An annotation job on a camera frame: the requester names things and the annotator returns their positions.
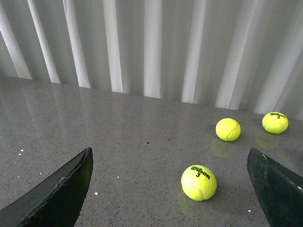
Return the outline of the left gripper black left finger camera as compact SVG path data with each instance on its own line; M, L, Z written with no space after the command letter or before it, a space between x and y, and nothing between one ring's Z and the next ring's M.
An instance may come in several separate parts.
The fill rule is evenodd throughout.
M2 227L72 227L87 196L93 171L88 147L0 211Z

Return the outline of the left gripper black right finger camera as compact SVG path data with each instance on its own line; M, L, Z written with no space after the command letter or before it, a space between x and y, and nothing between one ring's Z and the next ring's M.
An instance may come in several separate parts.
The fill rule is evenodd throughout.
M247 170L257 199L272 227L303 225L303 178L252 148Z

